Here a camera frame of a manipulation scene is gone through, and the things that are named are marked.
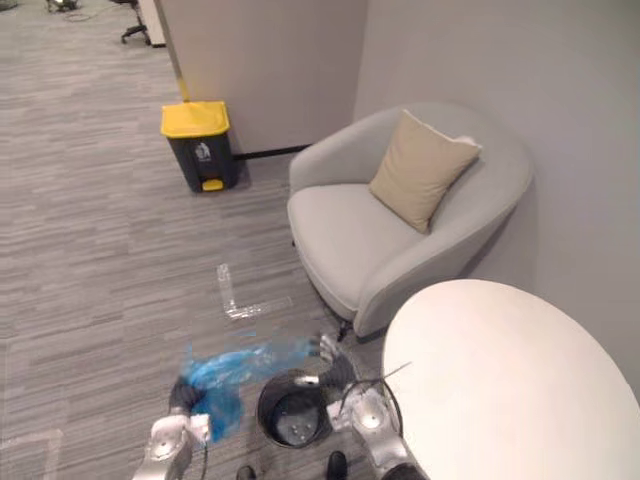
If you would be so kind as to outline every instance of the table top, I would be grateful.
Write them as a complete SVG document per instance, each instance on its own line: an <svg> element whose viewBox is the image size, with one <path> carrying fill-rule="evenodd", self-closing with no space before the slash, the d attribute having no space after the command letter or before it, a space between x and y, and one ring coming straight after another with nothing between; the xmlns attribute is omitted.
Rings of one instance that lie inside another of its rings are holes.
<svg viewBox="0 0 640 480"><path fill-rule="evenodd" d="M454 280L396 314L385 373L431 480L638 480L640 408L591 335L514 287Z"/></svg>

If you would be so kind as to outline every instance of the black trash can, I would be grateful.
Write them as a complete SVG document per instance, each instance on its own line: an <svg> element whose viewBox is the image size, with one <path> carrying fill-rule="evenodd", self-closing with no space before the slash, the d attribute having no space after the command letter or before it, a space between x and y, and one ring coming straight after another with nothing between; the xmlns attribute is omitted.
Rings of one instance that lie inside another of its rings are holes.
<svg viewBox="0 0 640 480"><path fill-rule="evenodd" d="M304 375L307 373L297 369L276 375L258 400L258 424L267 438L281 447L305 448L332 431L322 389L294 383Z"/></svg>
<svg viewBox="0 0 640 480"><path fill-rule="evenodd" d="M162 107L162 133L169 140L193 192L233 188L238 166L229 147L224 102L186 102Z"/></svg>

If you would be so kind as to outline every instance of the blue plastic bag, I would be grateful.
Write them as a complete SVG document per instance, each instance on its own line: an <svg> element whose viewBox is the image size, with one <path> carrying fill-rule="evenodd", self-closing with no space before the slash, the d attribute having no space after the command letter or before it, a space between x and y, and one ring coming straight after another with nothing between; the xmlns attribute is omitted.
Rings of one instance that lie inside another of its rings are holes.
<svg viewBox="0 0 640 480"><path fill-rule="evenodd" d="M212 423L212 441L234 432L244 413L241 385L266 380L300 365L311 353L311 339L277 340L204 360L189 359L182 372L187 382L206 395L194 413L207 413Z"/></svg>

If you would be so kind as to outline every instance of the armchair seat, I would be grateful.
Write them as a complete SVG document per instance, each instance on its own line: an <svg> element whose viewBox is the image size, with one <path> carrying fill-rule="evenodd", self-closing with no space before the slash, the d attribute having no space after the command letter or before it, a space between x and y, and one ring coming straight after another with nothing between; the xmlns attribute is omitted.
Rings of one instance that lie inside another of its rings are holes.
<svg viewBox="0 0 640 480"><path fill-rule="evenodd" d="M300 190L289 202L300 260L320 295L353 320L367 278L423 235L379 202L366 184Z"/></svg>

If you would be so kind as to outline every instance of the shoe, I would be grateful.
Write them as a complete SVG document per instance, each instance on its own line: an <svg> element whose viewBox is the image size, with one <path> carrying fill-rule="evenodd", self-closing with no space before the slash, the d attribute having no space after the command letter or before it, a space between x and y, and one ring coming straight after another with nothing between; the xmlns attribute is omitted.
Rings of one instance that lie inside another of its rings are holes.
<svg viewBox="0 0 640 480"><path fill-rule="evenodd" d="M347 457L336 450L329 455L327 462L327 480L346 480L348 473Z"/></svg>
<svg viewBox="0 0 640 480"><path fill-rule="evenodd" d="M236 480L256 480L256 472L249 465L245 465L238 470Z"/></svg>

